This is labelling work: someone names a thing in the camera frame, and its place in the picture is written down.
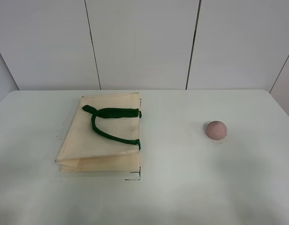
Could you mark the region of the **cream linen bag green handles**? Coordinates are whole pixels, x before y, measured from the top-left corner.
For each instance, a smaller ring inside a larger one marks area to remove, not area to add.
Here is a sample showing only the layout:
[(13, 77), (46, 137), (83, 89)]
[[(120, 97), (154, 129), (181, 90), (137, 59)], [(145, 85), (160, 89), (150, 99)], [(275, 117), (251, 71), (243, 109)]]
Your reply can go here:
[(83, 96), (55, 160), (62, 172), (140, 170), (139, 93)]

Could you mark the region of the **pink peach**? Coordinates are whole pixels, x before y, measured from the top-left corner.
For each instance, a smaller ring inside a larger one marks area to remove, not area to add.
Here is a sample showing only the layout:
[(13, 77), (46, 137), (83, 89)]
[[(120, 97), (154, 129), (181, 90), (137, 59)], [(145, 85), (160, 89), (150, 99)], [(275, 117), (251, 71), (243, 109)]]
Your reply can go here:
[(222, 140), (227, 136), (227, 127), (220, 121), (212, 121), (206, 127), (206, 135), (213, 140)]

